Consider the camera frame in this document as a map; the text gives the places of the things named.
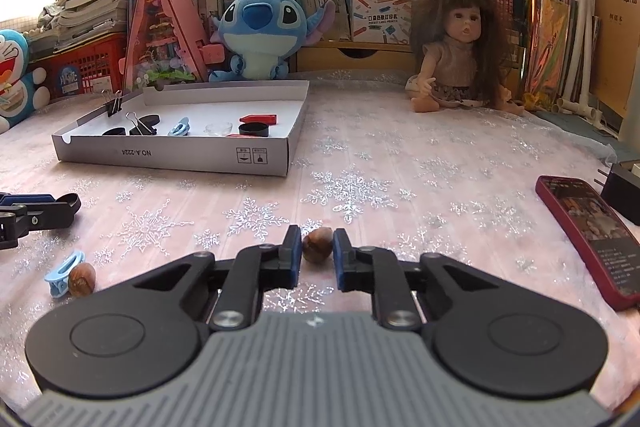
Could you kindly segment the black binder clip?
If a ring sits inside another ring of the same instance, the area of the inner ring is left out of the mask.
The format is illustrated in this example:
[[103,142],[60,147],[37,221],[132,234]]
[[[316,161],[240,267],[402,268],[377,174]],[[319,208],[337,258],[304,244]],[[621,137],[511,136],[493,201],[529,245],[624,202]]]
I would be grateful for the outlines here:
[[108,118],[113,117],[122,110],[122,90],[103,90],[105,113]]
[[160,123],[160,116],[157,114],[139,117],[134,112],[128,112],[125,117],[131,124],[128,131],[130,135],[157,135],[156,126]]

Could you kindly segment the pink triangular diorama house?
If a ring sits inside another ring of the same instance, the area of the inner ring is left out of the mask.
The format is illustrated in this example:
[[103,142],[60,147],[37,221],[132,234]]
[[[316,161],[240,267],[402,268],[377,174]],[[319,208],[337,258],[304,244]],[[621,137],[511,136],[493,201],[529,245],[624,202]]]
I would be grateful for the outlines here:
[[209,41],[192,0],[136,0],[125,57],[124,90],[202,82],[226,50]]

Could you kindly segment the red cased smartphone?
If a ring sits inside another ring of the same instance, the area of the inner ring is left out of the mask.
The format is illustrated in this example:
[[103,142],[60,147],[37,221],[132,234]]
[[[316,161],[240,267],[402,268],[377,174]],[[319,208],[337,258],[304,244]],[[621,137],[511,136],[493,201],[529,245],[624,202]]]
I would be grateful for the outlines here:
[[639,304],[639,242],[586,181],[540,176],[535,191],[616,311]]

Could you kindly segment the brown haired baby doll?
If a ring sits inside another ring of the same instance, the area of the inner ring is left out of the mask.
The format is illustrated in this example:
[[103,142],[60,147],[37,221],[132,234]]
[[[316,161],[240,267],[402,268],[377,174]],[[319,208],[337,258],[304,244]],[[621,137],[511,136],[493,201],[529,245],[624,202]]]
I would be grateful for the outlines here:
[[411,108],[524,108],[503,86],[510,56],[494,0],[412,0],[410,46],[419,69],[406,83]]

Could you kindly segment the white colourful cardboard box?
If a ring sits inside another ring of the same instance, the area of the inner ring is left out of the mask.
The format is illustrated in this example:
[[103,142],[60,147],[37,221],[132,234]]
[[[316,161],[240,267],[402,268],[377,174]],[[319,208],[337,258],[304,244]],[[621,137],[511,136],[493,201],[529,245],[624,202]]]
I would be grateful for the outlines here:
[[411,0],[350,0],[353,42],[409,43]]

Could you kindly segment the pink snowflake tablecloth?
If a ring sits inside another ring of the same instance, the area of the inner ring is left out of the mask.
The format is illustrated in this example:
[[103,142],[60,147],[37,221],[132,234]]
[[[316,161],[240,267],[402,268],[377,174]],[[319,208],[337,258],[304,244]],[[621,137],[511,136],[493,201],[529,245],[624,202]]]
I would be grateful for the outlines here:
[[610,353],[593,394],[607,407],[639,384],[639,315],[617,313],[535,191],[538,176],[592,181],[605,149],[526,116],[490,110],[411,112],[401,87],[349,79],[311,83],[284,178],[63,164],[53,132],[91,112],[75,96],[1,139],[9,193],[77,194],[71,229],[37,232],[1,255],[1,392],[21,407],[38,392],[24,357],[32,322],[52,309],[46,273],[82,251],[102,287],[192,251],[233,257],[289,225],[344,228],[352,243],[414,260],[438,251],[587,311]]

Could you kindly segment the wooden drawer box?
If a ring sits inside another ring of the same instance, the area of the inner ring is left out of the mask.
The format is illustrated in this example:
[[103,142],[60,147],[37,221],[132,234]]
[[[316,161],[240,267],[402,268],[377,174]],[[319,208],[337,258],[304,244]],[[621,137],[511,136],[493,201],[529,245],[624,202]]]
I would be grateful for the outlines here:
[[291,58],[293,72],[322,70],[398,70],[412,74],[416,60],[405,44],[326,40],[303,46]]

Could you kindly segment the Stitch blue plush toy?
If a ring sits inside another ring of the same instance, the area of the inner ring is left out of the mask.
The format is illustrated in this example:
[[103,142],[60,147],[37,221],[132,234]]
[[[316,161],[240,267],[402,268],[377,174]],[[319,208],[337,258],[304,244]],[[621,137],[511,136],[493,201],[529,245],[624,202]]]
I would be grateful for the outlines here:
[[331,0],[311,15],[296,0],[234,0],[212,19],[210,38],[231,53],[230,69],[212,70],[208,80],[282,80],[288,77],[288,58],[319,42],[334,17]]

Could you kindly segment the clear plastic cap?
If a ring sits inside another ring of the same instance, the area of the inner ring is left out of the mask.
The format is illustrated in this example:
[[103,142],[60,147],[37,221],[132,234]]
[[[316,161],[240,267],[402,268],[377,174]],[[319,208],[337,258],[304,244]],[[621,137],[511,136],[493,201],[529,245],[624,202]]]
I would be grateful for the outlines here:
[[227,136],[230,135],[232,131],[232,122],[213,122],[213,124],[208,124],[203,130],[206,135],[211,136]]

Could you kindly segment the brown hazelnut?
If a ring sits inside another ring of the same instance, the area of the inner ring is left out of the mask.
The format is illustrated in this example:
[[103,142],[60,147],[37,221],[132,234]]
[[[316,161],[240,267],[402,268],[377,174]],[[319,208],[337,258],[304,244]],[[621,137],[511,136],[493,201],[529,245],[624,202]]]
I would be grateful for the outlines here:
[[68,274],[68,292],[73,297],[86,297],[96,289],[96,270],[89,262],[80,262]]
[[321,265],[332,255],[333,231],[321,227],[309,232],[303,239],[303,258],[314,265]]

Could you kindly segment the stack of books and papers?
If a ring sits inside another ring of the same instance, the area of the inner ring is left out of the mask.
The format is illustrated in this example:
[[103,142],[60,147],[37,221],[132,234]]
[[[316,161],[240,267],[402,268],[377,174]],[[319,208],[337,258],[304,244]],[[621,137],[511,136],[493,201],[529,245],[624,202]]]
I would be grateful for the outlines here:
[[45,6],[37,27],[26,32],[32,54],[62,51],[79,41],[123,31],[131,0],[58,0]]

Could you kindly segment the light blue hair clip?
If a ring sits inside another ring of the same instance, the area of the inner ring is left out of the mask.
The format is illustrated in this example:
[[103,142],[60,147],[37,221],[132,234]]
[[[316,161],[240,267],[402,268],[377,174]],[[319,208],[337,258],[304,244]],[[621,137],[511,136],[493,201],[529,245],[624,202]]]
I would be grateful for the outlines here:
[[174,127],[168,132],[169,136],[188,135],[191,129],[190,119],[188,117],[181,118]]
[[83,251],[73,251],[60,265],[52,269],[43,280],[48,284],[50,295],[54,299],[62,298],[68,291],[70,272],[86,259]]

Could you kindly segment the black power adapter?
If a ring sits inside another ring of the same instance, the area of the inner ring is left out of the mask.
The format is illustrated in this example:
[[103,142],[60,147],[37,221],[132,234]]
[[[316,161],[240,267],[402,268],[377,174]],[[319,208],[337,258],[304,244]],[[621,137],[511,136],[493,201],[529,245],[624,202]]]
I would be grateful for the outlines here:
[[602,186],[602,199],[625,219],[640,225],[640,176],[639,161],[627,160],[614,164],[608,172],[599,170],[606,176]]

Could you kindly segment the red plastic crate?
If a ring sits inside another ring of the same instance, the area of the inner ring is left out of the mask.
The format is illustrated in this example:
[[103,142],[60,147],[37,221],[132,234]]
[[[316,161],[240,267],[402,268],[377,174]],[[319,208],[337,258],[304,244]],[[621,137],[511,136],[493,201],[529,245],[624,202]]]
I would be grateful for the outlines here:
[[124,89],[119,60],[126,54],[126,35],[114,32],[32,61],[28,69],[43,68],[44,85],[52,100],[66,96]]

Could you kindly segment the black round cap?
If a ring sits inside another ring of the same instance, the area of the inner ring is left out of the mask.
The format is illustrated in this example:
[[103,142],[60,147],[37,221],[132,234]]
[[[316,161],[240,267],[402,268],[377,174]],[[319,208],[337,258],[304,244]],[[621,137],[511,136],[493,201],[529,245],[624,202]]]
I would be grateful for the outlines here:
[[102,133],[103,136],[115,136],[115,135],[127,135],[127,131],[124,127],[116,127],[108,129]]
[[242,122],[239,125],[239,134],[243,136],[254,136],[254,138],[268,138],[269,124],[261,121]]
[[57,199],[39,197],[26,202],[30,231],[63,230],[72,226],[81,207],[76,193],[68,193]]

